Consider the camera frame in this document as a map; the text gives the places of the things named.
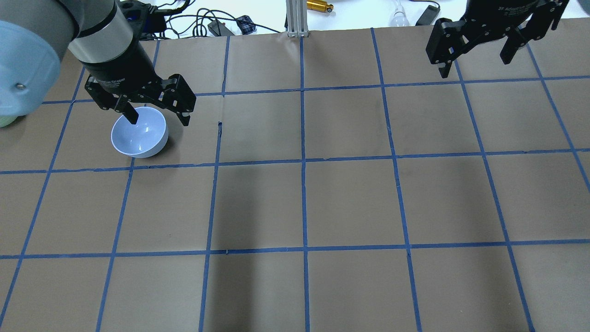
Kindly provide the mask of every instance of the white background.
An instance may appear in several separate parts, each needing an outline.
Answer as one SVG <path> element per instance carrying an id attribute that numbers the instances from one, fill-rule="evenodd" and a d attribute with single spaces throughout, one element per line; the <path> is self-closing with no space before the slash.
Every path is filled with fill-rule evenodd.
<path id="1" fill-rule="evenodd" d="M 145 3 L 162 5 L 170 3 L 173 0 L 143 0 Z M 410 25 L 414 25 L 424 9 L 430 4 L 428 2 L 410 2 L 401 0 L 405 8 L 406 15 Z M 309 30 L 348 30 L 363 28 L 380 28 L 388 27 L 391 20 L 393 2 L 392 0 L 331 0 L 329 4 L 334 5 L 332 13 L 320 13 L 307 11 L 307 20 Z M 446 17 L 453 21 L 458 20 L 463 13 L 467 0 L 439 0 L 441 12 L 438 18 Z M 182 1 L 177 1 L 174 6 L 181 5 Z M 183 14 L 196 14 L 199 8 L 220 9 L 232 14 L 235 17 L 248 15 L 254 23 L 265 25 L 278 31 L 285 31 L 285 0 L 196 0 Z M 216 14 L 218 17 L 224 17 L 222 14 Z M 565 13 L 564 18 L 588 17 L 580 8 L 577 0 L 571 0 Z M 178 18 L 172 21 L 177 31 L 182 31 L 188 27 L 192 18 Z M 227 22 L 227 27 L 234 34 L 241 34 L 235 23 Z M 262 28 L 258 28 L 255 34 L 270 33 Z M 167 32 L 168 38 L 175 37 L 174 33 Z"/>

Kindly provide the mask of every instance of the bowl rim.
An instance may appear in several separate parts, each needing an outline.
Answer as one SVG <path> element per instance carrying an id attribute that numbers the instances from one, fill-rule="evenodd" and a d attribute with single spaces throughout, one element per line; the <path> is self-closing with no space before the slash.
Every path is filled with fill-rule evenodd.
<path id="1" fill-rule="evenodd" d="M 164 114 L 162 114 L 162 112 L 160 112 L 158 109 L 150 107 L 150 106 L 139 106 L 136 107 L 135 110 L 139 113 L 139 112 L 144 112 L 145 110 L 148 110 L 152 113 L 157 113 L 159 115 L 159 117 L 163 120 L 164 122 L 164 131 L 162 132 L 162 134 L 159 136 L 158 141 L 156 141 L 155 144 L 153 144 L 153 146 L 151 146 L 149 149 L 142 151 L 142 152 L 136 152 L 136 153 L 127 153 L 127 152 L 123 152 L 121 151 L 113 142 L 113 133 L 114 133 L 114 129 L 117 126 L 117 124 L 119 123 L 119 121 L 127 121 L 127 118 L 125 118 L 125 115 L 121 115 L 119 116 L 119 118 L 117 119 L 117 121 L 115 121 L 113 127 L 111 128 L 111 145 L 113 146 L 113 148 L 115 148 L 115 150 L 119 151 L 120 153 L 130 156 L 130 157 L 134 157 L 137 155 L 141 155 L 141 154 L 145 154 L 146 152 L 150 151 L 151 149 L 155 148 L 158 143 L 160 143 L 160 141 L 162 140 L 162 138 L 166 135 L 166 132 L 168 131 L 168 124 L 166 123 L 166 117 L 164 117 Z"/>

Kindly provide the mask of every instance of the white bowl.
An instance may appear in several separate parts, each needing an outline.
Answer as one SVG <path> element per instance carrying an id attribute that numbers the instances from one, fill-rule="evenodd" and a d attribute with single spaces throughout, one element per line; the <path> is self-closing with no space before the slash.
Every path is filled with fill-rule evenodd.
<path id="1" fill-rule="evenodd" d="M 135 158 L 151 157 L 166 145 L 168 125 L 155 108 L 138 107 L 137 124 L 132 125 L 122 115 L 113 125 L 111 143 L 117 151 Z"/>

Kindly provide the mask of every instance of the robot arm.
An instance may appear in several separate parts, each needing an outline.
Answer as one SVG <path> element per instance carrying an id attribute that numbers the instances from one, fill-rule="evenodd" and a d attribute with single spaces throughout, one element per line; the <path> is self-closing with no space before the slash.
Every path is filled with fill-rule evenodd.
<path id="1" fill-rule="evenodd" d="M 569 0 L 468 0 L 461 19 L 436 21 L 426 47 L 432 64 L 439 66 L 447 78 L 451 65 L 460 55 L 475 46 L 508 36 L 500 53 L 504 64 L 509 64 L 516 51 L 530 40 L 545 36 L 549 27 L 557 29 Z M 526 27 L 520 28 L 529 16 Z"/>
<path id="2" fill-rule="evenodd" d="M 131 123 L 130 102 L 176 113 L 187 126 L 195 95 L 179 74 L 161 79 L 139 44 L 118 0 L 0 0 L 0 115 L 24 115 L 42 103 L 57 80 L 65 49 L 90 72 L 84 87 L 102 109 Z"/>

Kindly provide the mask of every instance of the clear plastic bottle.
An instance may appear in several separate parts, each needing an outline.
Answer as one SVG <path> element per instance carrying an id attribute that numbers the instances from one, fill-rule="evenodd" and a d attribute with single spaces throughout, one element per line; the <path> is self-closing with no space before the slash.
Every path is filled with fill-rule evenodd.
<path id="1" fill-rule="evenodd" d="M 391 18 L 392 27 L 407 27 L 409 26 L 408 18 L 405 15 L 404 6 L 402 6 L 400 0 L 393 0 L 394 2 L 394 14 Z"/>

